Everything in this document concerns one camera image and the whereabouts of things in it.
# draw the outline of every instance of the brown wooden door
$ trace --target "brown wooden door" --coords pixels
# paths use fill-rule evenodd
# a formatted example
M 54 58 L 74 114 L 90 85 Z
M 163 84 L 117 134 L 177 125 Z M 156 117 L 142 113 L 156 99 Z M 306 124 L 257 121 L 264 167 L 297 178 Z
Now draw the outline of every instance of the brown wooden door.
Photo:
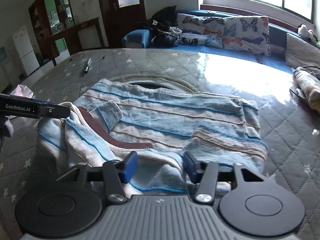
M 121 39 L 146 20 L 143 0 L 99 0 L 111 48 L 121 48 Z

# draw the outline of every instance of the silver bolt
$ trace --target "silver bolt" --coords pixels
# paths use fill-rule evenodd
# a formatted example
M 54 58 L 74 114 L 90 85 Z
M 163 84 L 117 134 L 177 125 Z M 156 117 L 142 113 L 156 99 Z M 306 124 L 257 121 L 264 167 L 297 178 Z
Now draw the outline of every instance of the silver bolt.
M 112 202 L 121 202 L 124 201 L 124 196 L 121 194 L 111 194 L 109 197 L 109 200 Z
M 206 203 L 212 200 L 212 197 L 208 194 L 199 194 L 196 196 L 196 200 L 202 203 Z

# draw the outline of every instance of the sofa seat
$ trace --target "sofa seat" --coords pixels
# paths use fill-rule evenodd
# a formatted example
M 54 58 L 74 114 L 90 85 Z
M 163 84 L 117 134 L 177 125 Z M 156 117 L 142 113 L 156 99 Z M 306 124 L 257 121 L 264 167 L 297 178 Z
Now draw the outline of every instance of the sofa seat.
M 276 68 L 278 70 L 287 72 L 289 74 L 293 74 L 291 67 L 289 67 L 285 61 L 284 56 L 272 54 L 271 56 L 262 56 L 256 55 L 247 51 L 237 51 L 237 50 L 230 50 L 230 49 L 220 49 L 215 47 L 207 47 L 204 45 L 186 45 L 186 44 L 179 44 L 177 47 L 168 48 L 168 47 L 161 47 L 161 46 L 150 46 L 153 49 L 173 49 L 173 50 L 185 50 L 185 51 L 194 51 L 194 52 L 202 52 L 202 53 L 209 53 L 209 54 L 216 54 L 226 57 L 234 57 L 239 59 L 244 59 L 252 62 L 258 62 L 260 64 Z

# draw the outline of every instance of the white refrigerator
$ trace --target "white refrigerator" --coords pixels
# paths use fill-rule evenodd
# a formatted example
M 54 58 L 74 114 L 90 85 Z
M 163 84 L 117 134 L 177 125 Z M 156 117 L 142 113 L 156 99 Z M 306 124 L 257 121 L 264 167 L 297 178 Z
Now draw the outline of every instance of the white refrigerator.
M 29 76 L 40 65 L 33 51 L 26 28 L 22 28 L 12 35 L 13 42 L 22 62 L 25 76 Z

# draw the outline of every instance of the beige pillow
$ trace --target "beige pillow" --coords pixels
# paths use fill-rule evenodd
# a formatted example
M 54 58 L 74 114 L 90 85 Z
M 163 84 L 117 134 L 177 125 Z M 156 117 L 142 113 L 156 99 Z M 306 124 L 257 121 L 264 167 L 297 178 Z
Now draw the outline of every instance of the beige pillow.
M 290 67 L 294 68 L 308 65 L 320 67 L 320 49 L 290 33 L 287 33 L 285 62 Z

